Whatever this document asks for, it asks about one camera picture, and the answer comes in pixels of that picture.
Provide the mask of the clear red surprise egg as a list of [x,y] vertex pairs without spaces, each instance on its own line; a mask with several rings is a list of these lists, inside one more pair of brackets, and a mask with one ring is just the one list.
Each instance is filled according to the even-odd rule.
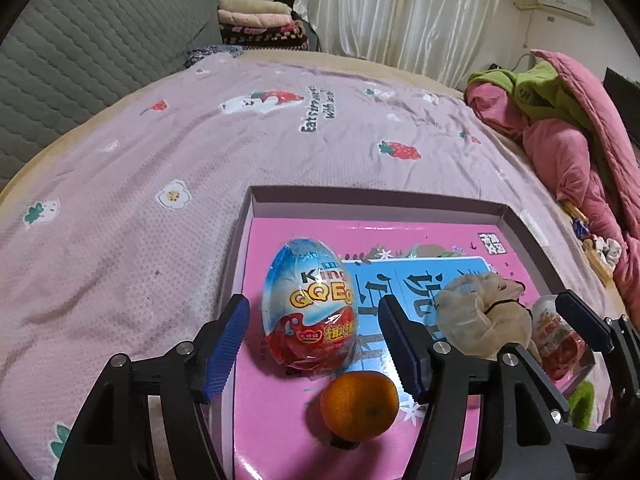
[[586,350],[585,341],[556,312],[555,296],[541,296],[530,308],[533,342],[541,367],[555,382],[572,372]]

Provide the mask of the green fuzzy scrunchie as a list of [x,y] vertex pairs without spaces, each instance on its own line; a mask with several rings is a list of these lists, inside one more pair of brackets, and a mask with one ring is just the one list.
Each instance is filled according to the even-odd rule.
[[594,385],[589,380],[581,382],[568,397],[568,420],[575,428],[589,428],[595,398]]

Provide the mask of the orange mandarin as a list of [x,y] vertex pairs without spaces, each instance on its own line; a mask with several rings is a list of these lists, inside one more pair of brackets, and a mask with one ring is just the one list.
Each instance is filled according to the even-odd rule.
[[320,396],[326,428],[349,442],[361,443],[384,434],[398,411],[395,384],[386,375],[370,370],[338,376]]

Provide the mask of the blue red surprise egg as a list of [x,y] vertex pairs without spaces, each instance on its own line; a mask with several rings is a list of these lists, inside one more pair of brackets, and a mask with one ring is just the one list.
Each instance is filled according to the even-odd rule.
[[357,339],[354,297],[352,278],[326,244],[286,242],[262,290],[262,329],[273,359],[307,375],[341,368]]

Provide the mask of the white patterned cloth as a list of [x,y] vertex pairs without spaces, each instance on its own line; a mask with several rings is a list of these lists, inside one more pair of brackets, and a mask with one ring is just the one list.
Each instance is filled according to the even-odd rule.
[[593,248],[598,259],[608,270],[614,271],[620,261],[622,246],[617,240],[596,236],[593,240]]

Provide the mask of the pink strawberry print blanket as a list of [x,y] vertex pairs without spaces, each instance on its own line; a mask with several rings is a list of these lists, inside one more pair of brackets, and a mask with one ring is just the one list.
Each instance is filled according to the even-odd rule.
[[1,200],[1,430],[53,476],[107,359],[157,356],[216,314],[254,185],[434,193],[510,206],[565,284],[617,312],[523,152],[425,77],[337,58],[216,54],[29,162]]

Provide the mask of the grey box lid tray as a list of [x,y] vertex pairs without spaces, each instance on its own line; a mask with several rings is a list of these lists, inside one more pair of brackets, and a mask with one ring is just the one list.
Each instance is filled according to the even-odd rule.
[[564,285],[534,234],[499,203],[432,194],[254,186],[235,223],[222,284],[250,302],[250,325],[222,395],[208,415],[214,447],[232,479],[398,479],[424,411],[410,396],[385,434],[352,451],[332,448],[319,416],[323,378],[274,362],[262,331],[262,289],[273,258],[293,238],[339,255],[359,310],[358,370],[395,375],[376,307],[395,295],[408,317],[433,326],[436,292],[459,275],[496,270],[524,284],[524,304]]

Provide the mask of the pink quilted comforter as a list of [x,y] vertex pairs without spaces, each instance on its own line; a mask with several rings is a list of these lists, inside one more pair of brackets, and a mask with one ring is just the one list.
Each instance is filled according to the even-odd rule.
[[470,107],[485,125],[521,144],[541,182],[557,200],[577,207],[591,232],[622,246],[613,281],[637,322],[639,166],[626,128],[603,84],[582,63],[561,52],[536,49],[533,55],[537,63],[547,61],[556,69],[582,104],[593,132],[556,118],[530,122],[514,105],[503,110],[506,98],[480,110]]

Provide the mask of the green garment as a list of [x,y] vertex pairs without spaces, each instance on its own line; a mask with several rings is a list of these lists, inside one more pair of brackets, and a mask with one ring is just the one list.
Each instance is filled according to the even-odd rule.
[[469,76],[465,89],[469,106],[480,110],[490,101],[503,98],[506,98],[506,102],[500,104],[503,110],[514,105],[530,122],[556,118],[582,130],[594,131],[582,104],[547,61],[523,73],[493,68]]

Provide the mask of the black television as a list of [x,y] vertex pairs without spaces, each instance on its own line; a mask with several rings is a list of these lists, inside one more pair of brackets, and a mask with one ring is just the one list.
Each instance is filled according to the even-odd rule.
[[617,108],[632,144],[639,146],[640,89],[638,81],[631,81],[608,67],[603,87]]

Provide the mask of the blue patterned cloth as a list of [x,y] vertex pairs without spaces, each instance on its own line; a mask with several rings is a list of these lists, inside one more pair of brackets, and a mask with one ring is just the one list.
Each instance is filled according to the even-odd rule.
[[230,54],[232,58],[237,58],[243,54],[244,50],[239,46],[228,46],[228,44],[213,44],[205,48],[199,48],[189,51],[186,54],[185,68],[190,68],[194,64],[204,60],[208,56],[214,54]]

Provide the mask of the white air conditioner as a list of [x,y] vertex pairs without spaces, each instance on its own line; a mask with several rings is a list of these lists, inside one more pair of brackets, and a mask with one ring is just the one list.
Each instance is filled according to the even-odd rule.
[[593,25],[593,4],[591,0],[537,0],[543,8],[559,11],[574,21]]

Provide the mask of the stack of folded blankets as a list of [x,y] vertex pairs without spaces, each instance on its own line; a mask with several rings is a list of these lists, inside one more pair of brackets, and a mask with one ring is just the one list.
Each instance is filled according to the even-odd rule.
[[305,22],[285,2],[219,0],[222,42],[245,50],[309,51]]

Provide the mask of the white satin curtain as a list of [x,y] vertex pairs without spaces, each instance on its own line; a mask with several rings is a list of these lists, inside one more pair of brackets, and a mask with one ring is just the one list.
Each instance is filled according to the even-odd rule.
[[499,0],[295,0],[329,54],[454,87],[469,73]]

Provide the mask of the grey quilted headboard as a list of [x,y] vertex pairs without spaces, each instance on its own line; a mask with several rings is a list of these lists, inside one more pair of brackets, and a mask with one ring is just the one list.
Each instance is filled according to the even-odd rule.
[[1,44],[1,182],[73,128],[220,44],[220,0],[30,0]]

